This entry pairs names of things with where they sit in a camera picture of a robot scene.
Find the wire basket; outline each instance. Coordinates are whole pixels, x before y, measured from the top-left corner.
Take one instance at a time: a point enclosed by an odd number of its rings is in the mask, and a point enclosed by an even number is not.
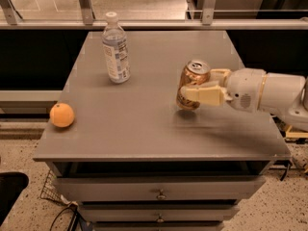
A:
[[[45,179],[44,186],[40,193],[40,198],[52,201],[58,205],[66,205],[67,203],[64,202],[64,198],[57,192],[55,187],[52,185],[52,182],[55,178],[56,175],[51,170],[49,170]]]

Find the drawer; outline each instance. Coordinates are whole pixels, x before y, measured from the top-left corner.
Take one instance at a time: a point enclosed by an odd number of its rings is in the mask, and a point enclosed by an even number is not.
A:
[[[105,204],[80,206],[87,221],[224,221],[239,212],[238,206],[201,204]]]
[[[180,223],[101,223],[95,224],[95,231],[220,231],[219,222]]]
[[[58,178],[54,185],[71,201],[163,201],[250,198],[263,176]]]

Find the bottle cap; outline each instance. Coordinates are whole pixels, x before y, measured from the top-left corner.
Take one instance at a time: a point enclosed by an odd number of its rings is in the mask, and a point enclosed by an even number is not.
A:
[[[106,13],[107,22],[118,22],[118,17],[116,12],[108,12]]]

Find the table top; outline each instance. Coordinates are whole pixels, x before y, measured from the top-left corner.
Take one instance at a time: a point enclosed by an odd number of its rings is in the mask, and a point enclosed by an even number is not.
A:
[[[113,84],[101,33],[91,32],[59,102],[75,114],[68,128],[50,122],[34,159],[52,162],[282,160],[290,157],[269,114],[175,103],[192,59],[211,68],[244,67],[224,31],[127,32],[131,78]]]

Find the drawer handle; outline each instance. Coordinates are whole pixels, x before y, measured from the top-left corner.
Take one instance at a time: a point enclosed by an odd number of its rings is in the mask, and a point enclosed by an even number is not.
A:
[[[162,218],[162,215],[161,215],[161,214],[158,216],[158,219],[156,220],[156,222],[158,222],[158,223],[163,223],[163,222],[165,222],[165,220]]]
[[[160,194],[156,196],[157,200],[166,200],[166,196],[164,195],[164,190],[160,189]]]

